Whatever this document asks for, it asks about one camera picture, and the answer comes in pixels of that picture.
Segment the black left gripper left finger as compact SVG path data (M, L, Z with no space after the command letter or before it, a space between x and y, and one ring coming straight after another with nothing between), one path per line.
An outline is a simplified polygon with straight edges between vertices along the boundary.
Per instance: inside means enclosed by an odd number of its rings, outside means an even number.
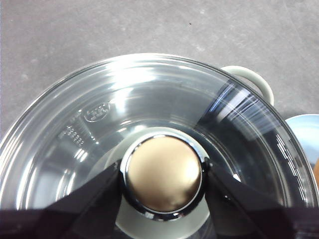
M42 209L2 210L2 239L110 239L122 199L119 162Z

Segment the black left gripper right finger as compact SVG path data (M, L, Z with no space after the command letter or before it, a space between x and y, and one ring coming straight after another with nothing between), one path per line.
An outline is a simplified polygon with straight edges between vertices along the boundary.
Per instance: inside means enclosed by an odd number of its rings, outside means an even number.
M205 200L218 239L317 239L317 207L284 207L206 161Z

